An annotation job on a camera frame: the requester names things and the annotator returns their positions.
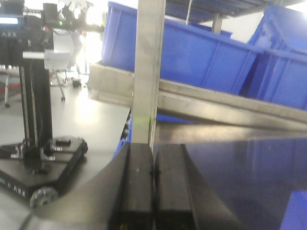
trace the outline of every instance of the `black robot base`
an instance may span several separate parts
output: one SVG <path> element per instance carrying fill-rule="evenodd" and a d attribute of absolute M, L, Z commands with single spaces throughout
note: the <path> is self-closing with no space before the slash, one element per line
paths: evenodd
<path fill-rule="evenodd" d="M 27 153 L 22 144 L 2 146 L 0 185 L 29 200 L 31 207 L 42 206 L 61 194 L 63 184 L 87 150 L 83 139 L 72 137 L 54 138 L 44 148 Z"/>

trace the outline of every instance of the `blue panel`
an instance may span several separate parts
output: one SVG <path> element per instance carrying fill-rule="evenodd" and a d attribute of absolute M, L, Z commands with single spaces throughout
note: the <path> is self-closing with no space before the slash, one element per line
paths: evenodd
<path fill-rule="evenodd" d="M 268 4 L 249 44 L 307 54 L 307 21 L 302 12 Z"/>
<path fill-rule="evenodd" d="M 307 109 L 307 57 L 269 50 L 260 57 L 247 96 Z"/>
<path fill-rule="evenodd" d="M 280 230 L 307 229 L 307 191 L 293 191 Z"/>

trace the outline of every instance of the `chair leg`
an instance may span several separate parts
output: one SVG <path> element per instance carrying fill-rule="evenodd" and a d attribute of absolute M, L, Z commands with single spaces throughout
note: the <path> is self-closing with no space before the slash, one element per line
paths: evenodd
<path fill-rule="evenodd" d="M 63 91 L 61 82 L 59 81 L 58 72 L 56 72 L 56 79 L 57 79 L 57 82 L 58 82 L 58 84 L 59 84 L 59 89 L 61 90 L 61 93 L 62 93 L 62 98 L 61 98 L 61 100 L 62 100 L 62 101 L 65 101 L 65 94 L 64 94 L 64 91 Z"/>
<path fill-rule="evenodd" d="M 9 80 L 10 80 L 10 75 L 8 74 L 8 77 L 6 78 L 5 81 L 5 94 L 4 94 L 4 104 L 6 108 L 10 108 L 9 104 Z"/>

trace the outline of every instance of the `metal shelf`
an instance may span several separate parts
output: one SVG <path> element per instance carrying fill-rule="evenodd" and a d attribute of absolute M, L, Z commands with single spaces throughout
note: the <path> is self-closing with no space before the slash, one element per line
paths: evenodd
<path fill-rule="evenodd" d="M 165 13 L 186 19 L 190 0 L 167 0 Z M 238 17 L 261 12 L 268 3 L 288 6 L 303 0 L 192 0 L 190 22 L 202 23 L 214 19 L 218 13 L 224 17 Z"/>

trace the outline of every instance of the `metal sheet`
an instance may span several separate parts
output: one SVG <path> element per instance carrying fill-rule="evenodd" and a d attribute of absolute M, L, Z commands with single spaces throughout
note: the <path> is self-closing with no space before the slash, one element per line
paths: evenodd
<path fill-rule="evenodd" d="M 196 119 L 239 126 L 307 130 L 306 123 L 168 92 L 159 93 L 158 105 L 161 111 Z"/>
<path fill-rule="evenodd" d="M 131 107 L 133 73 L 103 65 L 99 69 L 108 74 L 91 72 L 89 87 L 102 92 L 96 99 Z M 232 125 L 307 130 L 306 111 L 167 80 L 160 80 L 158 109 L 174 116 Z"/>
<path fill-rule="evenodd" d="M 98 101 L 132 106 L 133 73 L 99 63 L 91 64 L 87 87 L 90 97 Z"/>
<path fill-rule="evenodd" d="M 137 17 L 132 142 L 152 146 L 159 89 L 165 0 L 140 0 Z"/>

